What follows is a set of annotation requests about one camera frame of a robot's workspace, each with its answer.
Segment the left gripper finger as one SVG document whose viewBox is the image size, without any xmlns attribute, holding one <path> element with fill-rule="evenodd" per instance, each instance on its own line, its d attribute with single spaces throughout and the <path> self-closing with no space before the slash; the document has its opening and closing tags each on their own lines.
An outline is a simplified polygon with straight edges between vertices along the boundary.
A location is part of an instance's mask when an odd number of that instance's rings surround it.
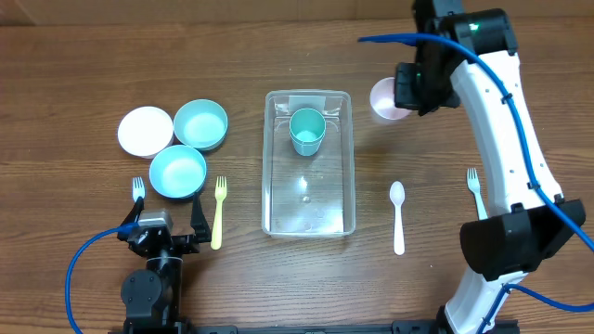
<svg viewBox="0 0 594 334">
<path fill-rule="evenodd" d="M 128 213 L 128 215 L 124 218 L 123 222 L 121 223 L 121 227 L 126 227 L 127 225 L 136 224 L 140 213 L 144 210 L 144 199 L 139 197 L 132 210 Z M 127 240 L 128 235 L 130 234 L 130 229 L 124 229 L 117 233 L 117 239 L 119 240 Z"/>
<path fill-rule="evenodd" d="M 203 213 L 203 209 L 200 204 L 199 192 L 195 192 L 193 195 L 190 226 L 194 230 L 194 236 L 196 237 L 198 243 L 212 241 L 212 230 Z"/>
</svg>

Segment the white plastic spoon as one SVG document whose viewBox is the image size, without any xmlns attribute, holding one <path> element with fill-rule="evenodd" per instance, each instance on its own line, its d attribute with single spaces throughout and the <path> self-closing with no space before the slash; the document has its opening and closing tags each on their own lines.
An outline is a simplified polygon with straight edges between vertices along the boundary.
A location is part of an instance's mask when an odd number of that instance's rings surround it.
<svg viewBox="0 0 594 334">
<path fill-rule="evenodd" d="M 395 181 L 392 183 L 389 197 L 394 205 L 394 253 L 396 255 L 403 255 L 406 248 L 402 220 L 402 205 L 405 201 L 406 194 L 401 182 Z"/>
</svg>

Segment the pale green fork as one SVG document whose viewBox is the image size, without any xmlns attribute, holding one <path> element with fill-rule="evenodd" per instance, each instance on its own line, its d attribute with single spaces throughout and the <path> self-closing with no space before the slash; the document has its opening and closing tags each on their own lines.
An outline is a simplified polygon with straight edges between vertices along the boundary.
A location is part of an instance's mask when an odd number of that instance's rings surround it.
<svg viewBox="0 0 594 334">
<path fill-rule="evenodd" d="M 469 168 L 466 174 L 467 188 L 470 190 L 474 197 L 477 216 L 479 220 L 488 218 L 486 208 L 481 196 L 481 185 L 478 177 L 477 170 L 475 168 Z"/>
</svg>

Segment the green plastic cup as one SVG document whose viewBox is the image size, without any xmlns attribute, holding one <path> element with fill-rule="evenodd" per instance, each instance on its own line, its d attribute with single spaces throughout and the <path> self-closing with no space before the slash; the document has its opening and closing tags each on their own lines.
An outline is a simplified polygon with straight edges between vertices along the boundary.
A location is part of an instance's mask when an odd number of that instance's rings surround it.
<svg viewBox="0 0 594 334">
<path fill-rule="evenodd" d="M 290 119 L 290 136 L 294 149 L 301 156 L 316 154 L 326 133 L 326 120 L 316 109 L 295 111 Z"/>
</svg>

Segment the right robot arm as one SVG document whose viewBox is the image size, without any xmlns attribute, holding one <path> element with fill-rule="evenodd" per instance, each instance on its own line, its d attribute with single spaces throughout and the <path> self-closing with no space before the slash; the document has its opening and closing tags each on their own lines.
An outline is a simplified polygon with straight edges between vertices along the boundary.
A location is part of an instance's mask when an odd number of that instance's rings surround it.
<svg viewBox="0 0 594 334">
<path fill-rule="evenodd" d="M 394 103 L 427 114 L 463 107 L 488 184 L 489 213 L 460 229 L 467 269 L 438 312 L 434 333 L 504 333 L 495 317 L 509 293 L 572 236 L 586 212 L 568 200 L 540 149 L 523 97 L 518 44 L 507 14 L 459 1 L 417 1 L 417 30 L 397 34 L 416 56 L 395 72 Z"/>
</svg>

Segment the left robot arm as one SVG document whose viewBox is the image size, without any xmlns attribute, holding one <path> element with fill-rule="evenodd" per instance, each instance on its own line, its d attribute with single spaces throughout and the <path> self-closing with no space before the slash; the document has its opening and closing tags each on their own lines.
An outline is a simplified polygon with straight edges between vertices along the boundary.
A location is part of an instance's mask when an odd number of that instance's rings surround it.
<svg viewBox="0 0 594 334">
<path fill-rule="evenodd" d="M 183 257 L 198 253 L 200 244 L 212 240 L 200 194 L 193 194 L 191 234 L 173 235 L 173 220 L 165 209 L 146 211 L 139 199 L 123 220 L 132 227 L 117 234 L 130 251 L 146 260 L 123 282 L 121 298 L 126 307 L 124 333 L 192 333 L 189 319 L 180 315 Z"/>
</svg>

